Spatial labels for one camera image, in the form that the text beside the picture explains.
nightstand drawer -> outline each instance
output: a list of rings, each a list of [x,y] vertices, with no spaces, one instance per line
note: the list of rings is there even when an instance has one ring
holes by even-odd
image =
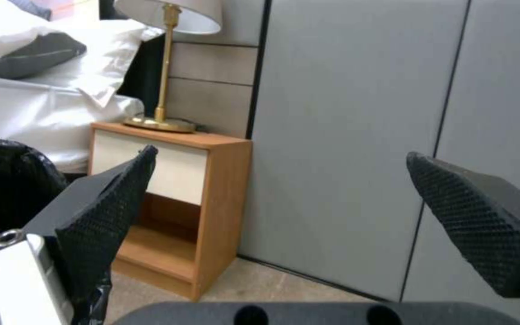
[[[134,158],[151,144],[158,148],[149,193],[200,205],[208,151],[137,136],[95,130],[91,173],[100,173]]]

white lamp shade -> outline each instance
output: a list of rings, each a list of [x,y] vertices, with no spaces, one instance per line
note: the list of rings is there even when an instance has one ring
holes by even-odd
[[[146,25],[165,29],[163,6],[177,5],[180,13],[176,32],[207,35],[222,29],[220,0],[116,0],[114,7],[124,15]]]

mattress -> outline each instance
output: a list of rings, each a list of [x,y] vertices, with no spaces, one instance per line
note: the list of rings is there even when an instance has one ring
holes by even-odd
[[[99,108],[78,90],[0,79],[0,138],[27,144],[64,173],[86,173],[89,124],[143,113],[138,99],[116,95]]]

bolt hole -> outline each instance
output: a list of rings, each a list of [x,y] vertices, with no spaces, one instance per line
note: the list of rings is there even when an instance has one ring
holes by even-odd
[[[367,312],[368,325],[402,325],[399,315],[386,306],[373,306]]]
[[[268,325],[268,314],[260,307],[246,306],[236,313],[234,325]]]
[[[16,239],[17,239],[17,234],[14,232],[10,232],[10,233],[5,234],[0,237],[0,243],[5,245],[5,244],[13,242]]]

nightstand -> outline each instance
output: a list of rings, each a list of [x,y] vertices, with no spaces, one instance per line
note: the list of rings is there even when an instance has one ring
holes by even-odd
[[[158,148],[142,212],[116,272],[197,301],[236,257],[252,142],[92,123],[89,173]]]

